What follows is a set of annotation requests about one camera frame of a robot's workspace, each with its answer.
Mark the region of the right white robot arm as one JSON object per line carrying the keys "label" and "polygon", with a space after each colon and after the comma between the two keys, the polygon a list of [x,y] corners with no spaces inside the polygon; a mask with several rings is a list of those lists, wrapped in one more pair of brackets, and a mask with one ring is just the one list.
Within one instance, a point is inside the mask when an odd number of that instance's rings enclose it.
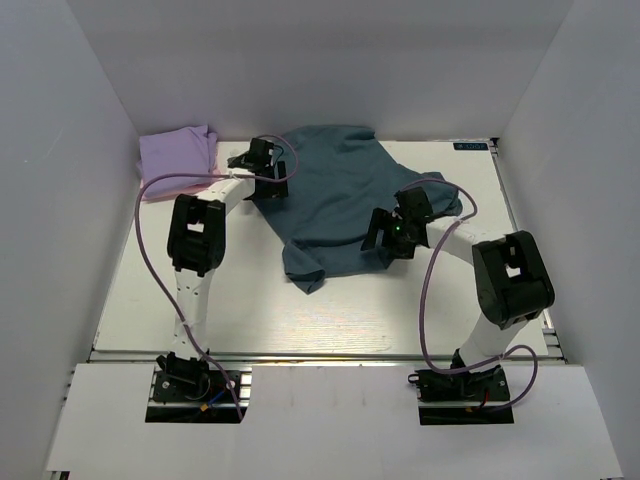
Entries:
{"label": "right white robot arm", "polygon": [[[380,247],[393,259],[409,260],[418,246],[432,250],[419,300],[420,346],[429,367],[451,375],[453,390],[472,399],[488,385],[488,371],[519,350],[518,333],[555,301],[555,291],[533,235],[520,230],[500,234],[483,231],[467,217],[437,214],[424,190],[415,187],[395,194],[396,207],[373,210],[363,251]],[[435,366],[428,353],[424,320],[429,282],[440,252],[473,268],[480,315],[452,366]]]}

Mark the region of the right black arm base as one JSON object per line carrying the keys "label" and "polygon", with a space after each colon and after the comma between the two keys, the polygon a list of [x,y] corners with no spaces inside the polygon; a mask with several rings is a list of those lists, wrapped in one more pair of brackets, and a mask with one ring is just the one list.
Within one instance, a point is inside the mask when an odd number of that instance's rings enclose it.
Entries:
{"label": "right black arm base", "polygon": [[416,388],[421,426],[506,425],[514,423],[504,369],[441,374],[415,370],[407,381]]}

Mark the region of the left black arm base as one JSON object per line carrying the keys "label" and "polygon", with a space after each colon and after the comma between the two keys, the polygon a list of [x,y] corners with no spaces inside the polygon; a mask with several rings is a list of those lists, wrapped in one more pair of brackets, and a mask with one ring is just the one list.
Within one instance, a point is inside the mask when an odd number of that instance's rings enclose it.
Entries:
{"label": "left black arm base", "polygon": [[156,358],[145,421],[156,424],[239,424],[249,405],[251,375],[221,373],[210,363],[170,352]]}

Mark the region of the teal blue t shirt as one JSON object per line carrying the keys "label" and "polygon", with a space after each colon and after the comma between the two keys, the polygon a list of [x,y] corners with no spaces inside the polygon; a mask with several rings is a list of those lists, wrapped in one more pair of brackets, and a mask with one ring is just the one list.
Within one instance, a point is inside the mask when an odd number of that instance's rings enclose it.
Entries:
{"label": "teal blue t shirt", "polygon": [[359,126],[306,126],[277,140],[294,177],[284,199],[255,205],[282,240],[286,277],[306,294],[331,277],[375,273],[391,260],[380,247],[361,248],[374,209],[391,210],[394,195],[419,181],[433,209],[458,216],[457,191],[439,172],[415,172],[397,163],[375,132]]}

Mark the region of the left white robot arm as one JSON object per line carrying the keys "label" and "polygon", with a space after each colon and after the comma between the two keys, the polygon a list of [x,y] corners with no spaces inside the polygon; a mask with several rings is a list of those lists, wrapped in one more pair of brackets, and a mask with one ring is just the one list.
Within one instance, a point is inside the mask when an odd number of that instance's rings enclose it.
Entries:
{"label": "left white robot arm", "polygon": [[228,160],[226,178],[174,202],[167,252],[180,308],[171,351],[180,358],[203,358],[211,283],[226,251],[227,215],[243,201],[288,196],[286,165],[279,158],[284,148],[274,140],[253,138],[246,152]]}

